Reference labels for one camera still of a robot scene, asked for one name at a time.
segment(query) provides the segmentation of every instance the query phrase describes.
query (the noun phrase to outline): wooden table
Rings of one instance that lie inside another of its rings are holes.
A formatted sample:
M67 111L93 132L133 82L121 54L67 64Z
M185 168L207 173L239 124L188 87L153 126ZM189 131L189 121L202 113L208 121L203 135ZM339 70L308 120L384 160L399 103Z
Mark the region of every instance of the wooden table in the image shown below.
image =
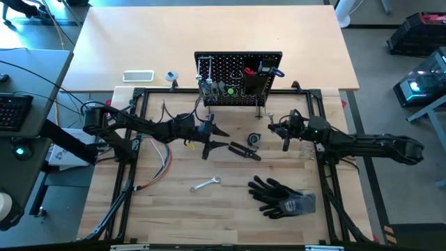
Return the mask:
M125 70L154 70L151 83L197 87L194 52L283 52L273 88L354 91L359 85L332 6L92 7L63 82L71 92L112 92Z
M125 107L131 99L132 87L118 86L111 105ZM150 94L147 119L159 119L160 105L166 100L172 114L192 110L197 95ZM336 89L323 90L325 113L335 127L347 131L344 111ZM298 109L308 116L305 97L270 95L267 112L275 118ZM262 134L258 154L262 161L242 158L222 147L210 152L208 160L201 159L202 144L196 150L183 146L182 140L170 143L174 160L165 177L153 186L134 192L128 218L126 240L168 244L315 244L328 240L320 181L314 157L307 148L311 142L292 140L290 151L283 152L283 141L267 129L269 118L255 118L254 107L211 107L215 122L230 138L213 136L217 141L236 141L246 145L251 132ZM203 118L207 107L199 106L197 114ZM141 143L135 185L147 183L160 168L160 159L150 140ZM101 162L96 166L79 228L79 237L87 236L109 210L117 164ZM371 238L371 228L359 176L350 165L337 165L344 206L355 224ZM211 179L222 178L221 184L206 186L194 193L190 187ZM254 175L275 178L294 189L316 194L316 212L293 218L270 220L259 212L262 203L248 194L247 183ZM117 232L120 216L116 217ZM339 220L334 213L337 234L341 236Z

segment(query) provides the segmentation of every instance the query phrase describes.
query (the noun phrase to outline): silver wrench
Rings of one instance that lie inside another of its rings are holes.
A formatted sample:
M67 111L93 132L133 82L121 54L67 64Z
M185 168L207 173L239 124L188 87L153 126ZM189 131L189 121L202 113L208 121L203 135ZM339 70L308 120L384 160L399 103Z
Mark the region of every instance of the silver wrench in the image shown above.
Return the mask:
M214 176L210 181L206 181L205 183L202 183L200 185L196 185L190 188L190 192L195 192L198 189L202 188L205 185L209 185L212 183L220 183L220 181L222 181L222 178L218 177L218 176Z

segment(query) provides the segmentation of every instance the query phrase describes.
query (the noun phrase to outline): glove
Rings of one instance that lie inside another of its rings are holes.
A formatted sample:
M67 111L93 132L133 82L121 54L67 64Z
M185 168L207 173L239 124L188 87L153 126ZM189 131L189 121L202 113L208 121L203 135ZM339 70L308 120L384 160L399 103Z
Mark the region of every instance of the glove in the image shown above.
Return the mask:
M253 195L253 199L267 204L259 208L260 211L266 211L263 213L264 216L268 216L270 219L280 219L316 211L316 196L314 193L304 195L302 192L292 190L272 178L266 179L269 185L258 176L255 176L254 180L260 185L250 181L248 186L253 189L250 189L249 193Z

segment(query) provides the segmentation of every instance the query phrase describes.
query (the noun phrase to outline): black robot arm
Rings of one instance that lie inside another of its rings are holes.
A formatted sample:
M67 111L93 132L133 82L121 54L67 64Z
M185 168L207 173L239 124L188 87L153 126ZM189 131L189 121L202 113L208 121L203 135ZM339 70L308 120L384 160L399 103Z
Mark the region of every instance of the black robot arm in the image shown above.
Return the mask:
M285 140L284 151L288 150L290 139L300 139L315 142L317 150L324 152L324 158L334 160L336 164L346 156L391 158L407 165L423 160L424 146L407 136L348 135L333 128L324 118L311 116L307 119L296 109L287 117L284 122L268 125L271 131Z
M115 121L109 125L107 115ZM175 139L184 139L186 142L204 143L202 158L208 158L209 152L217 147L227 146L227 143L210 141L212 134L228 137L213 123L211 114L203 123L195 125L195 117L190 114L179 114L165 122L153 122L138 116L128 114L113 107L91 107L86 110L83 131L105 140L114 148L115 160L129 162L135 158L133 142L123 139L115 131L120 128L131 129L140 133L150 134L159 142L168 144Z

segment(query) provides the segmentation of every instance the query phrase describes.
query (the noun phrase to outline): pegboard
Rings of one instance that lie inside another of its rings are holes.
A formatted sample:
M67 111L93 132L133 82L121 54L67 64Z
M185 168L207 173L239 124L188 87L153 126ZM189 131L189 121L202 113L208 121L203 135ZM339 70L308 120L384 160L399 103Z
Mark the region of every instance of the pegboard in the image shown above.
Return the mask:
M275 76L266 77L268 81L261 95L246 95L243 91L245 88L245 74L243 69L247 61L261 61L263 59L276 60L275 67L278 68L280 60L282 59L281 52L195 52L195 63L197 69L199 67L198 73L202 76L204 82L209 77L210 61L208 59L201 59L199 64L199 59L206 57L212 57L210 78L214 82L219 83L223 81L226 84L224 87L226 95L219 89L218 96L214 96L213 94L205 96L202 86L199 86L200 94L203 96L204 106L265 106ZM227 93L229 88L234 89L237 95L229 95Z

